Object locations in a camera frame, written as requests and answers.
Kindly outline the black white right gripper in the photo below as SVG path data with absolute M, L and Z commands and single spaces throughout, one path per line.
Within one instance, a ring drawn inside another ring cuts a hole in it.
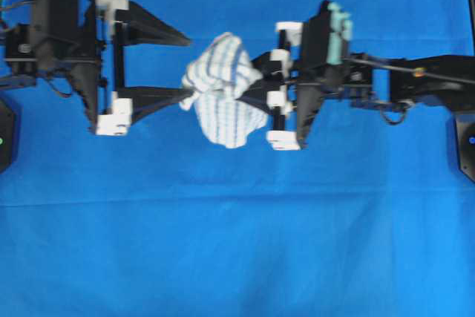
M 316 81 L 304 72 L 301 60 L 294 60 L 293 48 L 302 48 L 304 22 L 276 24 L 278 46 L 252 60 L 264 79 L 254 82 L 237 100 L 272 115 L 272 129 L 266 140 L 276 151 L 298 151 L 324 102 Z

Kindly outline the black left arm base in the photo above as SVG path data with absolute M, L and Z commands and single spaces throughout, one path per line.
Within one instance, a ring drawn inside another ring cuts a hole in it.
M 5 172 L 13 162 L 16 132 L 16 115 L 10 106 L 1 99 L 1 173 Z

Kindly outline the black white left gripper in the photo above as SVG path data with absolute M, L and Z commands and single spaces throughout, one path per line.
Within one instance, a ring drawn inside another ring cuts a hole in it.
M 123 87 L 123 42 L 191 44 L 186 35 L 134 1 L 88 0 L 84 13 L 84 111 L 89 130 L 97 136 L 124 136 L 139 120 L 193 95 L 187 88 Z

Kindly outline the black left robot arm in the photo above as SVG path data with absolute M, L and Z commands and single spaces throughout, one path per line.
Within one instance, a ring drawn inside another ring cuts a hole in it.
M 64 78 L 78 93 L 93 134 L 122 136 L 129 128 L 160 109 L 191 96 L 185 88 L 128 87 L 124 48 L 128 45 L 189 45 L 189 39 L 130 0 L 90 0 L 83 24 L 78 23 L 78 0 L 30 0 L 31 21 L 4 29 L 1 44 L 11 73 L 1 89 L 34 86 L 38 78 Z M 107 28 L 113 45 L 114 88 L 111 105 L 99 110 L 102 52 L 106 41 L 97 36 L 97 22 Z

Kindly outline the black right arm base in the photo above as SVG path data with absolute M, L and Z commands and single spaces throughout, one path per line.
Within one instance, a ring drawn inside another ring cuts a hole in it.
M 457 115 L 455 129 L 459 169 L 474 182 L 474 113 Z

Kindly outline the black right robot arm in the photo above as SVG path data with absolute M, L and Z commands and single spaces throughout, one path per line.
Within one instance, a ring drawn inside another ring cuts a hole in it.
M 254 60 L 264 78 L 240 101 L 273 119 L 267 139 L 275 150 L 301 150 L 324 102 L 348 99 L 354 108 L 380 113 L 389 125 L 402 123 L 418 103 L 442 106 L 459 121 L 474 121 L 474 58 L 444 55 L 422 59 L 377 59 L 350 53 L 348 28 L 340 32 L 312 18 L 302 31 L 282 29 L 279 47 L 298 36 L 299 57 L 285 63 L 265 53 Z

